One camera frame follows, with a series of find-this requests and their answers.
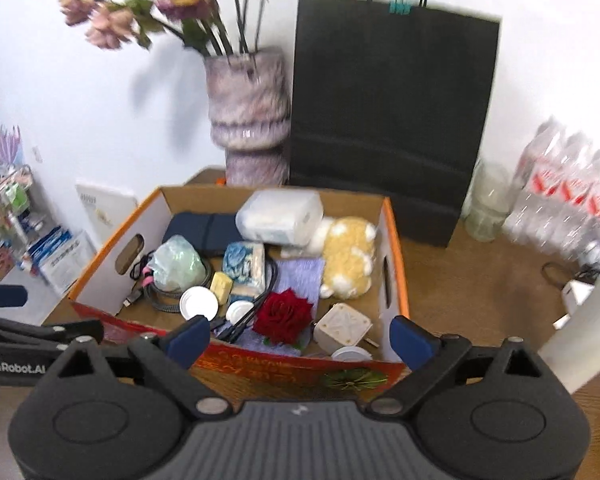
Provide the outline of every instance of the glass cup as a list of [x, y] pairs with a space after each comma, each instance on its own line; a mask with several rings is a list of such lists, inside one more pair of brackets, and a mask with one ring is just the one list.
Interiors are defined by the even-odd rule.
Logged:
[[501, 165], [481, 160], [476, 168], [471, 209], [464, 228], [479, 242], [491, 242], [511, 211], [510, 174]]

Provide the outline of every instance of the textured purple vase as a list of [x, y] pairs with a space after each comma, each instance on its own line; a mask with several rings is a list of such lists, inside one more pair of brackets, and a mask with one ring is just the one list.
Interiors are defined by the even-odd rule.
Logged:
[[282, 51], [208, 57], [205, 69], [211, 138], [227, 150], [227, 184], [284, 184], [288, 169], [281, 168], [288, 163], [283, 150], [276, 149], [290, 129]]

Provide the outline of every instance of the white circular object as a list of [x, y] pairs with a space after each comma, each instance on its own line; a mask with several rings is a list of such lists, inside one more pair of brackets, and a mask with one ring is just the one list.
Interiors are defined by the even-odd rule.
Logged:
[[251, 301], [234, 301], [231, 305], [229, 305], [229, 308], [226, 310], [226, 320], [232, 325], [235, 325], [236, 323], [238, 323], [238, 321], [242, 319], [242, 316], [244, 316], [252, 308], [253, 303], [251, 303]]
[[371, 354], [359, 346], [343, 346], [331, 354], [331, 359], [347, 363], [373, 360]]
[[192, 286], [180, 298], [180, 313], [187, 320], [204, 316], [211, 321], [218, 313], [218, 298], [208, 288]]

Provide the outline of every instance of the lavender towel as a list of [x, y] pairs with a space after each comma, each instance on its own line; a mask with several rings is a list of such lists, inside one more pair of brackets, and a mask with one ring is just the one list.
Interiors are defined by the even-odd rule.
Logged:
[[[300, 258], [298, 260], [277, 260], [278, 264], [278, 283], [274, 287], [274, 292], [284, 292], [288, 288], [293, 289], [298, 298], [307, 298], [312, 305], [312, 314], [318, 309], [318, 300], [320, 299], [320, 284], [322, 283], [322, 272], [324, 270], [324, 260], [321, 258]], [[226, 323], [220, 327], [216, 333], [222, 332]], [[291, 345], [264, 344], [264, 336], [255, 333], [251, 327], [247, 328], [238, 338], [236, 344], [247, 350], [264, 352], [267, 354], [278, 354], [292, 357], [300, 357], [302, 350], [311, 341], [311, 327], [307, 327], [300, 335], [299, 348]]]

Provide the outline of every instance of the red rose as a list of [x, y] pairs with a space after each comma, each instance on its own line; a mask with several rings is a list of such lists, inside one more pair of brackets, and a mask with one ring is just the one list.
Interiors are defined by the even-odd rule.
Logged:
[[272, 292], [258, 309], [253, 330], [267, 336], [272, 343], [293, 345], [314, 319], [311, 307], [311, 303], [296, 297], [290, 288], [281, 294]]

